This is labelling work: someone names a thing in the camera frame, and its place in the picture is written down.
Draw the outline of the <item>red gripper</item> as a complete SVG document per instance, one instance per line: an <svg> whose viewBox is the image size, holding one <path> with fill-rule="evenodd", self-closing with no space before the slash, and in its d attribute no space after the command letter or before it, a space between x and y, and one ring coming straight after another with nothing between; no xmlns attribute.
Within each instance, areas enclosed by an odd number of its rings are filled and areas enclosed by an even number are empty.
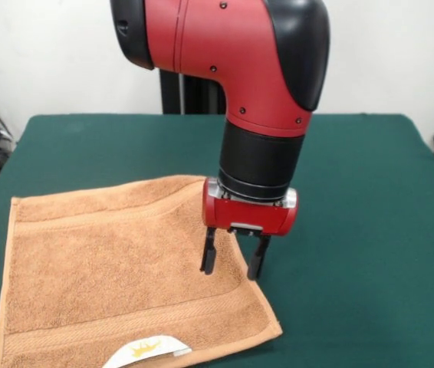
<svg viewBox="0 0 434 368"><path fill-rule="evenodd" d="M249 202L238 197L226 196L216 178L205 179L202 191L202 220L207 226L200 271L213 272L216 256L216 229L238 229L259 232L258 247L248 264L247 277L256 281L261 275L271 236L289 233L297 217L299 197L295 189L288 189L278 202Z"/></svg>

